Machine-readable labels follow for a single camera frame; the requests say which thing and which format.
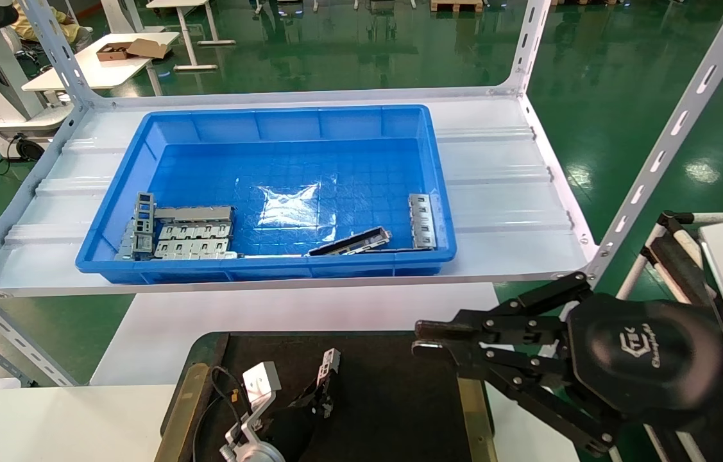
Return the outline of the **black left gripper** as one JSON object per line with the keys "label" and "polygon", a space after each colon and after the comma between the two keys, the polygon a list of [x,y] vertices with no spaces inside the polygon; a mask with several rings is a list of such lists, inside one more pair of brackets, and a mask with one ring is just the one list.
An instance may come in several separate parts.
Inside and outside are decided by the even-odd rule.
{"label": "black left gripper", "polygon": [[314,380],[290,406],[273,410],[266,419],[265,441],[285,461],[300,461],[314,435],[318,418],[331,417],[334,403],[329,394],[330,377]]}

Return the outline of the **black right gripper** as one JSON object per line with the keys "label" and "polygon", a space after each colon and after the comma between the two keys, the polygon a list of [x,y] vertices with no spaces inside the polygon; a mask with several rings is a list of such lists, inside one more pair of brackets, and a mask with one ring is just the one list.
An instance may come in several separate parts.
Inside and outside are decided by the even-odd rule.
{"label": "black right gripper", "polygon": [[[608,453],[616,444],[622,421],[611,409],[642,421],[701,418],[723,375],[723,336],[716,319],[681,302],[592,293],[587,276],[578,271],[488,311],[462,309],[452,321],[420,320],[415,324],[420,345],[411,353],[450,363],[460,378],[487,382],[587,453]],[[479,346],[564,340],[566,322],[549,313],[585,298],[568,315],[572,367],[560,359]],[[590,400],[585,411],[582,402],[561,400],[552,387],[580,397],[591,391],[609,407]]]}

